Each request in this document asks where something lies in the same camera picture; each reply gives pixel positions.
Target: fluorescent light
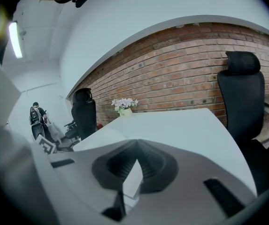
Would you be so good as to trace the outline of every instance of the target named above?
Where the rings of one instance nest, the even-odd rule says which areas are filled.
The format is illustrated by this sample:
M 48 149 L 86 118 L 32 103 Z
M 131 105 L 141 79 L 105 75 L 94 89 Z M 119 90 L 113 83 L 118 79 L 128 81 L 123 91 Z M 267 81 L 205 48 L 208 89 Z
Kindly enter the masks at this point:
M 22 55 L 20 43 L 18 41 L 16 22 L 12 22 L 9 25 L 9 34 L 10 34 L 10 40 L 11 40 L 11 44 L 12 44 L 13 51 L 15 53 L 16 58 L 22 58 L 23 55 Z

